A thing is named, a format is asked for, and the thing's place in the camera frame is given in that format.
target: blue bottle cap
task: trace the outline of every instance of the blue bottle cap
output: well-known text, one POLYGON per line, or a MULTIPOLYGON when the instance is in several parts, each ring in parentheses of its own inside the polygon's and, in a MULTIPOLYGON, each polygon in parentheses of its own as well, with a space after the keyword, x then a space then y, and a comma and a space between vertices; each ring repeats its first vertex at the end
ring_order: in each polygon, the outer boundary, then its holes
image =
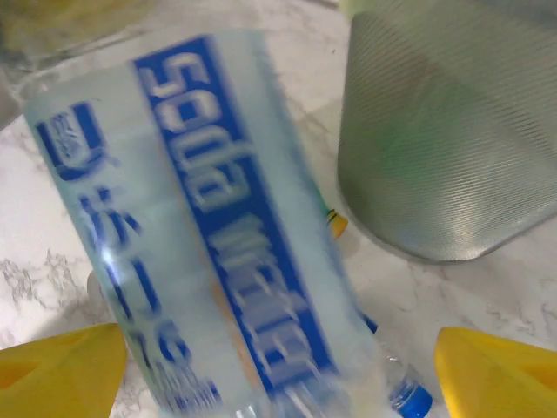
POLYGON ((422 386, 418 386, 410 398, 397 409, 403 418, 423 418, 432 408, 433 398, 422 386))

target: marble countertop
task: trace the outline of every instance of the marble countertop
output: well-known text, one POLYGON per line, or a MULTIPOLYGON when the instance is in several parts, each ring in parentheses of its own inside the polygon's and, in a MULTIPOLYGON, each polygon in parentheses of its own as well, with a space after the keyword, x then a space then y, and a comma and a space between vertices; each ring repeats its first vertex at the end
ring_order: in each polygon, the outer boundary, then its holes
MULTIPOLYGON (((257 3, 316 179, 343 212, 335 185, 349 27, 327 0, 257 3)), ((557 219, 479 260, 425 266, 373 244, 354 226, 339 240, 362 309, 395 340, 438 399, 437 333, 476 328, 557 349, 557 219)), ((0 135, 0 348, 110 318, 89 301, 91 265, 22 119, 0 135)), ((155 416, 131 361, 113 418, 155 416)), ((434 415, 448 417, 439 406, 434 415)))

